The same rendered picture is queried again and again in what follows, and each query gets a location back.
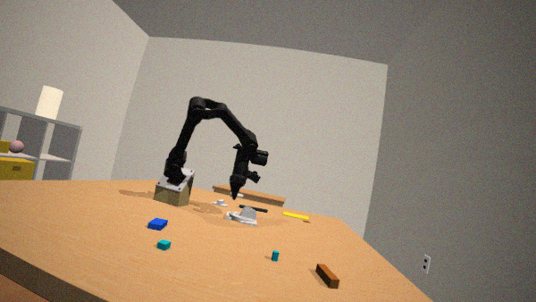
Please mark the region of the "blue rectangular block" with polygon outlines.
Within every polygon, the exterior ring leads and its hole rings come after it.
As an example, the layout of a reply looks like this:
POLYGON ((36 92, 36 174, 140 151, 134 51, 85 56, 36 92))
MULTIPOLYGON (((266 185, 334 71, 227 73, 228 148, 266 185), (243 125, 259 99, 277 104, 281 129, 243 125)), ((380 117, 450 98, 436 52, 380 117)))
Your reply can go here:
POLYGON ((168 220, 155 218, 151 222, 148 222, 148 229, 161 231, 164 227, 166 227, 168 220))

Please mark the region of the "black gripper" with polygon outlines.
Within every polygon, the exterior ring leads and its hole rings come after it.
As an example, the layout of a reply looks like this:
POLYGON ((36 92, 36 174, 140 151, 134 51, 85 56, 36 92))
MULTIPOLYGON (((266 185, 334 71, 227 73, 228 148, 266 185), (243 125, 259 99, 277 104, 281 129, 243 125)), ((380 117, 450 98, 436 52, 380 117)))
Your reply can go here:
POLYGON ((247 167, 248 163, 235 160, 232 175, 229 179, 230 192, 233 200, 235 200, 237 194, 239 193, 239 189, 246 184, 247 179, 245 178, 245 173, 247 167))

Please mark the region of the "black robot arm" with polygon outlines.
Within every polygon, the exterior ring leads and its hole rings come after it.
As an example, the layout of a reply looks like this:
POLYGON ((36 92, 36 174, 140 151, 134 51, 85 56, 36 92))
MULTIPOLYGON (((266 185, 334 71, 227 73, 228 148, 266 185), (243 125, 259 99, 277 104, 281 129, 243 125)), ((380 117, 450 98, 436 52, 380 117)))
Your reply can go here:
POLYGON ((183 164, 186 163, 187 151, 185 149, 195 127, 202 120, 222 118, 223 122, 238 137, 240 143, 233 147, 237 149, 235 160, 246 163, 249 163, 250 160, 252 164, 262 166, 267 164, 268 152, 257 149, 258 144, 255 134, 247 130, 229 110, 226 104, 215 102, 209 98, 194 96, 190 99, 187 120, 176 146, 172 148, 169 157, 165 161, 163 175, 168 177, 167 183, 179 186, 186 179, 186 175, 181 169, 181 167, 184 168, 183 164), (211 110, 206 110, 206 108, 211 110))

